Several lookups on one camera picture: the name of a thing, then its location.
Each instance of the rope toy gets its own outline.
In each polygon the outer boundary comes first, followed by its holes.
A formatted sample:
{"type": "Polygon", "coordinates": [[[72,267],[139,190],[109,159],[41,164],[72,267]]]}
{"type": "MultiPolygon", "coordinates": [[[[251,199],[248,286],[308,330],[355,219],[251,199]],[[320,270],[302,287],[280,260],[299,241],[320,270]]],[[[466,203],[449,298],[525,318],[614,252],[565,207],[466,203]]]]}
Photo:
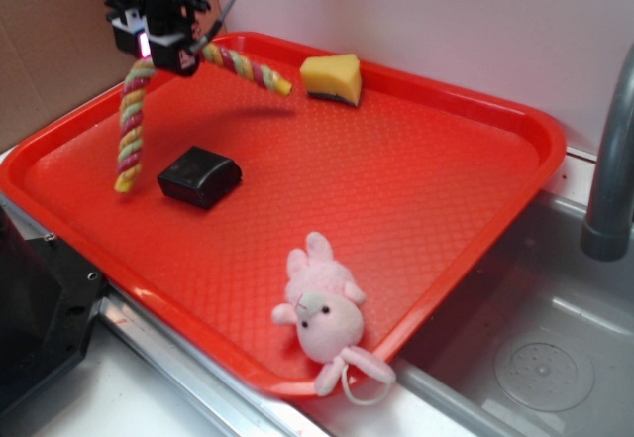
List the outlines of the rope toy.
{"type": "MultiPolygon", "coordinates": [[[[256,85],[288,96],[292,84],[266,65],[250,61],[236,51],[208,43],[202,54],[205,60],[227,69],[256,85]]],[[[117,181],[115,191],[130,192],[141,173],[143,153],[143,101],[151,78],[157,73],[152,60],[137,60],[125,79],[120,112],[119,156],[117,157],[117,181]]]]}
{"type": "Polygon", "coordinates": [[[150,59],[137,60],[126,77],[121,106],[119,126],[119,156],[117,158],[117,192],[129,192],[141,173],[143,153],[143,100],[150,79],[157,73],[150,59]]]}

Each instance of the stainless steel sink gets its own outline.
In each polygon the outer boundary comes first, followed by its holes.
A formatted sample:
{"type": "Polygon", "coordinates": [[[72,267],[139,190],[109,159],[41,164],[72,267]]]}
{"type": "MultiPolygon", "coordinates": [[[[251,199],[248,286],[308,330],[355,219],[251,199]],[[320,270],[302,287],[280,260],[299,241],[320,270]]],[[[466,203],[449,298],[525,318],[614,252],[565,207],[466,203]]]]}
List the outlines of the stainless steel sink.
{"type": "Polygon", "coordinates": [[[583,214],[541,193],[400,355],[482,435],[634,435],[634,247],[589,259],[583,214]]]}

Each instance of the pink stuffed animal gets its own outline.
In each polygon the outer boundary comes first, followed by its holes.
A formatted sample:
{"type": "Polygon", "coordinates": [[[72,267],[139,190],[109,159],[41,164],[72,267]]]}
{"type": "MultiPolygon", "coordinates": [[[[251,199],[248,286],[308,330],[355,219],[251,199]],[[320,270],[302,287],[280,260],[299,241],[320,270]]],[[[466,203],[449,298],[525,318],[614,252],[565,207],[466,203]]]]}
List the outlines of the pink stuffed animal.
{"type": "Polygon", "coordinates": [[[342,379],[348,390],[348,364],[388,386],[396,380],[392,368],[372,353],[356,346],[364,334],[359,305],[366,296],[350,271],[337,262],[328,240],[318,232],[306,237],[306,254],[295,249],[288,255],[287,303],[272,312],[277,325],[296,325],[299,344],[306,355],[324,364],[315,381],[317,395],[329,394],[342,379]]]}

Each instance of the gray faucet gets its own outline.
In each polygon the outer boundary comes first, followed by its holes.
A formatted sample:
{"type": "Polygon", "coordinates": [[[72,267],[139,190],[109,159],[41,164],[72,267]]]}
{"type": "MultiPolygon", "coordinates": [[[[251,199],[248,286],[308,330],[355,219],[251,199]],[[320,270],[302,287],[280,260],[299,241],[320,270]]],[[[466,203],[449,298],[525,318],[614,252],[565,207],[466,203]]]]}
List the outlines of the gray faucet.
{"type": "Polygon", "coordinates": [[[634,46],[614,89],[581,231],[581,248],[599,261],[627,252],[634,215],[634,46]]]}

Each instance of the red tray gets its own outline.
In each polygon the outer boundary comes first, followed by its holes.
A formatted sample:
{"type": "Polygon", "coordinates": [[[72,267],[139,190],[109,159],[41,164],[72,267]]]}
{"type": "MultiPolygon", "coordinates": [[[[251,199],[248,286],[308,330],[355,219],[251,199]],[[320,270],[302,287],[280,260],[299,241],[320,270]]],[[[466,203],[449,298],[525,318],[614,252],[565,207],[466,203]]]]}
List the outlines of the red tray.
{"type": "Polygon", "coordinates": [[[288,252],[313,230],[330,240],[368,296],[361,346],[389,360],[556,170],[565,139],[534,109],[367,62],[359,108],[312,99],[298,67],[327,53],[257,34],[217,42],[278,70],[292,95],[208,64],[161,73],[143,175],[122,196],[117,87],[18,146],[0,188],[245,382],[314,395],[320,365],[270,319],[288,252]],[[192,145],[243,170],[209,211],[157,182],[192,145]]]}

